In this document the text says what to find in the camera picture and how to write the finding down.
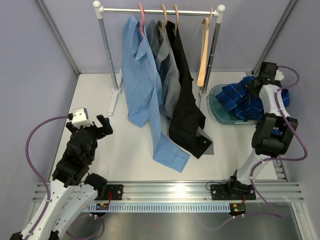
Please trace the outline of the blue plaid shirt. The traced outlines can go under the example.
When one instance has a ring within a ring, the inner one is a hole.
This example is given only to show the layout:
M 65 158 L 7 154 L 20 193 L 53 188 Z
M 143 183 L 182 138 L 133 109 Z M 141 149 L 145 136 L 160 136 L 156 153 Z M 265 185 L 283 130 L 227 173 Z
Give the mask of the blue plaid shirt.
M 222 105 L 225 111 L 243 122 L 257 121 L 256 128 L 264 117 L 262 100 L 249 92 L 247 84 L 255 79 L 254 76 L 246 76 L 238 83 L 231 83 L 222 88 L 215 99 Z

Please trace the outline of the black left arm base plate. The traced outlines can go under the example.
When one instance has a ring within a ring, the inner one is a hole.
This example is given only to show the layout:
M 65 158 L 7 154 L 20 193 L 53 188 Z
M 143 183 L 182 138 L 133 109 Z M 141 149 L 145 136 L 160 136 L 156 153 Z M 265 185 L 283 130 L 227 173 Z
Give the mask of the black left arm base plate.
M 122 184 L 107 184 L 98 190 L 96 201 L 121 201 L 124 186 Z

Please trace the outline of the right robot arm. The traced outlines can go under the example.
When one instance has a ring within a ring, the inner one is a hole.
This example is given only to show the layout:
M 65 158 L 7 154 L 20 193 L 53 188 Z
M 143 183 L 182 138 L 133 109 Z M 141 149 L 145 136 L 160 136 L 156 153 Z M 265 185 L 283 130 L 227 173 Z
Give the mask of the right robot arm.
M 256 199 L 253 186 L 256 177 L 270 161 L 284 155 L 292 142 L 298 120 L 290 117 L 286 110 L 282 98 L 283 78 L 276 63 L 262 62 L 257 77 L 246 86 L 262 101 L 264 114 L 252 136 L 252 152 L 224 188 L 233 200 Z

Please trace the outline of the beige hanger of plaid shirt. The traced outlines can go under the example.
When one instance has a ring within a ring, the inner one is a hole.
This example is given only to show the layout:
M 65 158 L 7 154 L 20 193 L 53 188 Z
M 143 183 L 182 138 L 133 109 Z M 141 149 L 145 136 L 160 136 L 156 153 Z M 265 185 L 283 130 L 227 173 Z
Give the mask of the beige hanger of plaid shirt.
M 201 45 L 201 59 L 200 59 L 200 68 L 197 78 L 197 86 L 203 87 L 205 83 L 205 72 L 206 72 L 206 62 L 208 56 L 208 44 L 209 44 L 209 35 L 210 35 L 210 24 L 213 17 L 213 8 L 211 8 L 210 16 L 205 17 L 202 20 L 203 24 L 203 35 L 202 35 L 202 45 Z

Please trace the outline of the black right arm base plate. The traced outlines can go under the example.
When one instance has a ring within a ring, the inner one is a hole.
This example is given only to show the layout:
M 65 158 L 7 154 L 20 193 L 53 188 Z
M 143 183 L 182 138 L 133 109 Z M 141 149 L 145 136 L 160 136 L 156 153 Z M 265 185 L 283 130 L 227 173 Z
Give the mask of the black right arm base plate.
M 236 184 L 228 186 L 228 184 L 211 184 L 210 185 L 211 198 L 214 201 L 222 200 L 256 200 L 256 193 L 252 185 Z

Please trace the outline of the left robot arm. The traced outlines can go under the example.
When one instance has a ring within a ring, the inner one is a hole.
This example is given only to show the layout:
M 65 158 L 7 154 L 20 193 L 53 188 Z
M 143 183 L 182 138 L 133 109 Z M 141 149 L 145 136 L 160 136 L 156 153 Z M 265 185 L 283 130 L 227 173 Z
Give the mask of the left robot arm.
M 91 201 L 111 195 L 104 177 L 88 173 L 98 140 L 113 133 L 107 117 L 97 115 L 96 118 L 100 127 L 88 120 L 83 110 L 66 116 L 69 122 L 65 126 L 71 132 L 66 149 L 51 182 L 39 178 L 46 196 L 24 230 L 12 234 L 12 240 L 60 240 Z

